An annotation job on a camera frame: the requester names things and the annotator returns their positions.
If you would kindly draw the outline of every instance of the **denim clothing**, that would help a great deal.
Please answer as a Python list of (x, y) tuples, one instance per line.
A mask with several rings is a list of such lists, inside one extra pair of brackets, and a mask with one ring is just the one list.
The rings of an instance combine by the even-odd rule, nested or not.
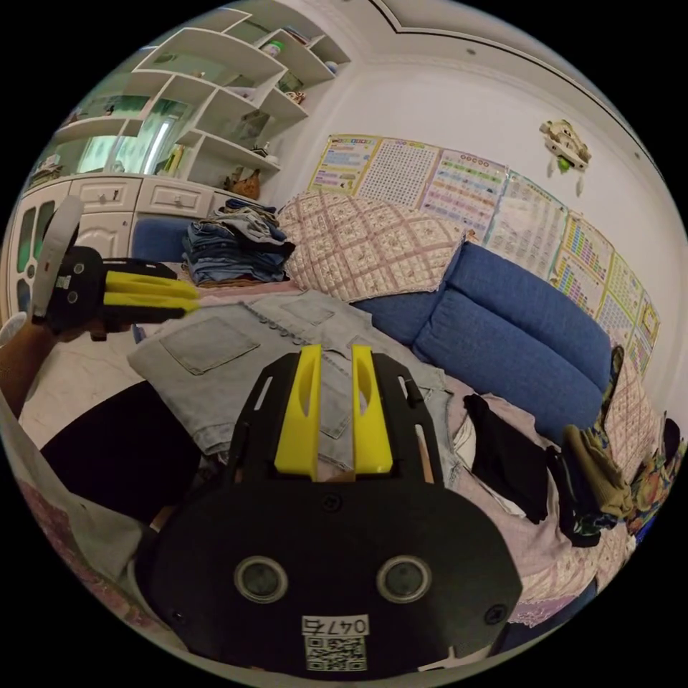
[(260, 282), (281, 282), (284, 263), (294, 250), (277, 229), (270, 213), (242, 207), (216, 211), (189, 226), (182, 239), (184, 260), (197, 285), (241, 276)]
[[(334, 345), (342, 333), (348, 337), (346, 343)], [(374, 351), (389, 353), (411, 371), (434, 421), (442, 467), (448, 476), (447, 467), (452, 465), (447, 427), (451, 393), (444, 388), (443, 372), (420, 363), (401, 345), (374, 330), (367, 314), (318, 292), (305, 292), (284, 302), (270, 295), (250, 306), (240, 303), (199, 309), (144, 340), (130, 354), (129, 363), (156, 389), (201, 451), (214, 454), (229, 448), (234, 425), (261, 370), (301, 346), (325, 343), (319, 454), (331, 464), (351, 469), (350, 344), (358, 343), (357, 338)]]

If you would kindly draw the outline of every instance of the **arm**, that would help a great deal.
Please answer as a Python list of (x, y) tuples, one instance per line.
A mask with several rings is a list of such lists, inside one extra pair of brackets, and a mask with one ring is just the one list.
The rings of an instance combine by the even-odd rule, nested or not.
[(47, 328), (27, 322), (0, 348), (0, 392), (15, 417), (19, 418), (29, 389), (57, 341)]

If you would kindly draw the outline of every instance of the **jeans pocket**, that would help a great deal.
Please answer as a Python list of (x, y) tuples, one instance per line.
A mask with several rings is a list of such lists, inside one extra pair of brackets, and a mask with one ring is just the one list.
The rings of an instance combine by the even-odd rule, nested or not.
[(351, 376), (327, 358), (322, 359), (320, 432), (339, 439), (351, 424)]
[(296, 316), (299, 320), (303, 320), (314, 327), (322, 325), (335, 314), (333, 310), (323, 308), (313, 302), (303, 301), (301, 299), (281, 304), (280, 307), (286, 310), (287, 313), (291, 313), (291, 315)]
[(192, 375), (203, 375), (260, 346), (219, 317), (177, 330), (160, 344)]

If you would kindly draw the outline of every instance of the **quilted cushion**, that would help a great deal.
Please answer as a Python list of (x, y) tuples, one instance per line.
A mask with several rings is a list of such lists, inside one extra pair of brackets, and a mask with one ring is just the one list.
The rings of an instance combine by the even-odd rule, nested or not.
[(309, 191), (279, 213), (296, 244), (288, 275), (345, 302), (435, 292), (462, 245), (458, 224), (387, 201)]
[(624, 356), (604, 423), (611, 457), (627, 482), (659, 447), (661, 416), (650, 404), (630, 356)]

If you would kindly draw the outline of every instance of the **wall chart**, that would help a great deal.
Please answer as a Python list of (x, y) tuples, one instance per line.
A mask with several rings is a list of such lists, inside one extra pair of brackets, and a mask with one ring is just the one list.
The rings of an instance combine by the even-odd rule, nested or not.
[(645, 374), (660, 320), (642, 284), (582, 215), (506, 165), (418, 141), (331, 134), (308, 190), (456, 221), (476, 243), (566, 294)]

